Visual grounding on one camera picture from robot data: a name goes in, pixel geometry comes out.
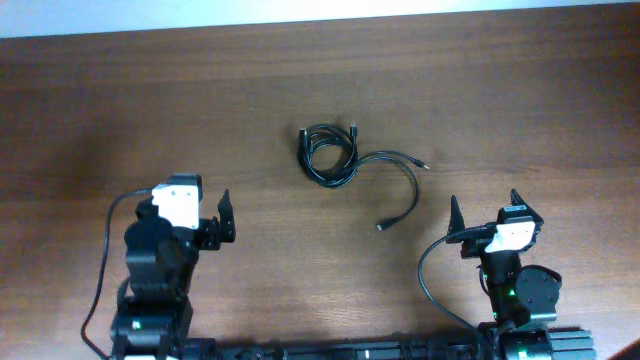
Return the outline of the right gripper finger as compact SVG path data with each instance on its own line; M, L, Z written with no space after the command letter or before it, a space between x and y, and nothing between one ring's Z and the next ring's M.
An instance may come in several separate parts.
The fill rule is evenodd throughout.
M463 231L466 229L464 217L462 215L457 197L451 196L450 199L450 219L448 225L448 235Z
M529 216L533 222L542 223L543 218L522 198L516 189L510 191L511 206L508 214L510 217L526 217Z

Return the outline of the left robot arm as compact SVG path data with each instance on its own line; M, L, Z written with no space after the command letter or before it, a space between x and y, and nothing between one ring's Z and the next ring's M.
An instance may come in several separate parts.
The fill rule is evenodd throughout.
M234 242L236 230L228 192L211 218L200 216L202 199L202 177L178 173L138 204L124 234L129 276L117 295L112 359L216 357L214 339L189 336L188 293L199 253Z

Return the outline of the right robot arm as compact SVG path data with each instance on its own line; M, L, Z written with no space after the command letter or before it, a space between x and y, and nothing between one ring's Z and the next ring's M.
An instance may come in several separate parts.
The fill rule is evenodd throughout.
M545 332L557 319L562 276L541 265L526 265L520 255L536 244L543 218L516 190L494 221L468 227L451 197L448 244L460 244L463 259L480 261L481 287L489 297L494 321L479 326L484 355L493 359L550 359Z

